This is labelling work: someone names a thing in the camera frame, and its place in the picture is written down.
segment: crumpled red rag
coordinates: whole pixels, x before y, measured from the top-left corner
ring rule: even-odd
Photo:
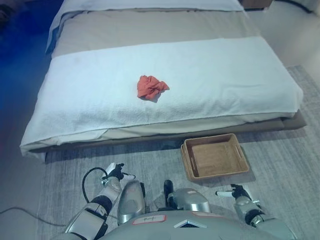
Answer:
[[[169,87],[164,81],[159,81],[154,76],[141,76],[137,89],[138,98],[144,97],[146,100],[152,100],[161,91],[168,90]]]

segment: label sticker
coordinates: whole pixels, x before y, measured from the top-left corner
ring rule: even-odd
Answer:
[[[138,224],[154,224],[154,223],[162,223],[167,219],[166,215],[153,215],[153,216],[145,216],[140,217],[133,221],[133,225]]]
[[[200,218],[223,218],[223,216],[211,212],[193,211],[192,214]]]

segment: bed frame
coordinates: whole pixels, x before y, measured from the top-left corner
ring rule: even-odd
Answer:
[[[205,131],[186,132],[178,134],[157,134],[151,136],[132,137],[124,139],[110,139],[102,141],[87,141],[87,142],[73,142],[64,143],[62,145],[54,145],[48,147],[42,147],[33,149],[31,153],[46,153],[56,150],[72,150],[77,148],[91,148],[103,145],[116,145],[116,144],[128,144],[143,141],[153,140],[168,140],[168,139],[188,139],[205,136],[214,136],[229,133],[244,133],[244,132],[268,132],[268,131],[281,131],[281,130],[296,130],[303,128],[307,123],[304,120],[300,111],[298,111],[293,117],[279,117],[271,120],[249,122],[242,125],[229,126]]]

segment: wire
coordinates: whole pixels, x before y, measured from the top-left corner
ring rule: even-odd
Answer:
[[[45,223],[45,224],[49,224],[49,225],[56,226],[56,227],[65,227],[65,226],[66,226],[66,225],[64,225],[64,224],[57,224],[57,223],[52,223],[52,222],[49,222],[49,221],[47,221],[47,220],[44,220],[43,218],[39,217],[38,215],[30,212],[30,211],[27,210],[27,209],[24,209],[24,208],[22,208],[22,207],[19,207],[19,206],[13,206],[13,207],[10,207],[10,208],[8,208],[8,209],[6,209],[6,210],[0,211],[0,215],[1,215],[1,214],[4,214],[4,213],[6,213],[6,212],[8,212],[8,211],[10,211],[10,210],[20,210],[20,211],[22,211],[22,212],[25,212],[26,214],[29,214],[31,217],[33,217],[33,218],[35,218],[35,219],[37,219],[37,220],[39,220],[40,222],[43,222],[43,223]]]
[[[89,201],[89,199],[88,199],[88,197],[87,197],[87,194],[86,194],[85,181],[86,181],[86,178],[87,178],[87,176],[89,175],[89,173],[91,173],[91,172],[94,171],[94,170],[101,170],[101,171],[105,174],[105,178],[108,177],[108,174],[107,174],[106,170],[104,170],[102,167],[98,167],[98,166],[97,166],[97,167],[94,167],[94,168],[91,168],[89,171],[86,172],[86,174],[85,174],[85,175],[83,176],[83,178],[82,178],[81,187],[82,187],[83,197],[84,197],[84,199],[85,199],[85,201],[86,201],[87,204],[90,203],[90,201]]]

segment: gray carpet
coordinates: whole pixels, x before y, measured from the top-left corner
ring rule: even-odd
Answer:
[[[197,189],[211,203],[214,213],[237,219],[232,198],[215,196],[229,185],[244,184],[260,199],[267,212],[287,223],[299,239],[320,239],[320,90],[301,66],[288,71],[304,91],[301,112],[307,126],[299,130],[237,134],[250,172],[217,177],[195,184],[187,180],[181,159],[182,140],[151,141],[118,146],[55,151],[48,154],[38,214],[66,224],[85,204],[83,175],[92,167],[124,163],[124,170],[145,183],[150,211],[164,205],[163,183]],[[100,172],[87,178],[87,195],[100,189]],[[109,230],[116,221],[108,219]],[[63,228],[38,223],[38,239],[50,239]]]

